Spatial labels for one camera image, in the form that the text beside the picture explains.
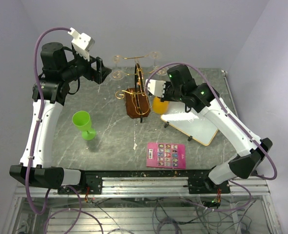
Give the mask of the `clear tall champagne flute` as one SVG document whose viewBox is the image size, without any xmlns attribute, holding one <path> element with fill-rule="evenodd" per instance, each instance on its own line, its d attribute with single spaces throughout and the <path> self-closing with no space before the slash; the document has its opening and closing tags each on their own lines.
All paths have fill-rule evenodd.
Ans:
<svg viewBox="0 0 288 234">
<path fill-rule="evenodd" d="M 118 81 L 118 80 L 122 80 L 124 77 L 125 77 L 125 73 L 120 69 L 114 69 L 110 73 L 110 78 L 112 80 Z"/>
</svg>

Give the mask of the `green plastic goblet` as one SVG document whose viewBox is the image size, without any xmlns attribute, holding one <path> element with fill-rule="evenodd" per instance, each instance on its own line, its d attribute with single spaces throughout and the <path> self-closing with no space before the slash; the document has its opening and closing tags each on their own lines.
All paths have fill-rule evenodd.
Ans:
<svg viewBox="0 0 288 234">
<path fill-rule="evenodd" d="M 88 112 L 76 112 L 72 117 L 72 123 L 81 131 L 81 136 L 84 140 L 92 140 L 95 138 L 96 131 L 92 128 L 92 120 Z"/>
</svg>

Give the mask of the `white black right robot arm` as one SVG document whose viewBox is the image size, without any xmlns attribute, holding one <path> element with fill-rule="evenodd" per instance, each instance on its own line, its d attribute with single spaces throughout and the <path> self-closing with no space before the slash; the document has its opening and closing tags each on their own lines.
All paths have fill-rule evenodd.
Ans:
<svg viewBox="0 0 288 234">
<path fill-rule="evenodd" d="M 181 102 L 185 111 L 195 110 L 209 120 L 228 139 L 236 150 L 235 156 L 213 167 L 203 180 L 203 189 L 215 192 L 224 181 L 239 177 L 247 179 L 265 159 L 269 158 L 272 141 L 260 138 L 248 129 L 226 106 L 224 100 L 206 77 L 196 84 L 187 64 L 171 63 L 167 70 L 169 81 L 165 84 L 163 99 Z"/>
</svg>

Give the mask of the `orange plastic goblet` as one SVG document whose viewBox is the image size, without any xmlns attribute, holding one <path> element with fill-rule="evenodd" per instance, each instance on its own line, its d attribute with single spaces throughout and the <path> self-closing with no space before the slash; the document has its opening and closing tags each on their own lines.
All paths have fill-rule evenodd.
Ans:
<svg viewBox="0 0 288 234">
<path fill-rule="evenodd" d="M 169 102 L 161 101 L 159 97 L 154 97 L 152 109 L 156 114 L 162 115 L 168 111 Z"/>
</svg>

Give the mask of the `clear wine glass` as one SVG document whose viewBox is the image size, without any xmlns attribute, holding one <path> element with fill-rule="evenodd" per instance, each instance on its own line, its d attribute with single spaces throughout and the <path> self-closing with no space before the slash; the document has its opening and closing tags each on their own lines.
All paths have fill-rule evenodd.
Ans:
<svg viewBox="0 0 288 234">
<path fill-rule="evenodd" d="M 152 51 L 149 53 L 149 57 L 154 61 L 154 68 L 158 65 L 158 61 L 162 58 L 162 54 L 159 51 Z"/>
<path fill-rule="evenodd" d="M 112 69 L 118 69 L 121 63 L 121 55 L 113 55 L 110 57 L 110 61 L 112 63 Z"/>
<path fill-rule="evenodd" d="M 157 74 L 158 74 L 159 76 L 165 76 L 165 75 L 167 75 L 168 67 L 164 67 L 164 68 L 162 68 L 162 69 L 159 69 L 159 67 L 156 67 L 155 69 L 157 70 Z"/>
</svg>

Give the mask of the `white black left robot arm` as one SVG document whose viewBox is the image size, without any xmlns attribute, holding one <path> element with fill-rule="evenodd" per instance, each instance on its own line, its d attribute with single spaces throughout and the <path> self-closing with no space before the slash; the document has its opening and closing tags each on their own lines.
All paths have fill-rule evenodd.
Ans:
<svg viewBox="0 0 288 234">
<path fill-rule="evenodd" d="M 85 59 L 75 50 L 59 42 L 42 46 L 43 68 L 33 86 L 33 118 L 25 151 L 18 165 L 9 174 L 23 185 L 59 189 L 70 185 L 77 194 L 87 189 L 85 172 L 52 166 L 52 146 L 59 115 L 70 93 L 70 82 L 81 77 L 101 84 L 111 69 L 100 57 Z"/>
</svg>

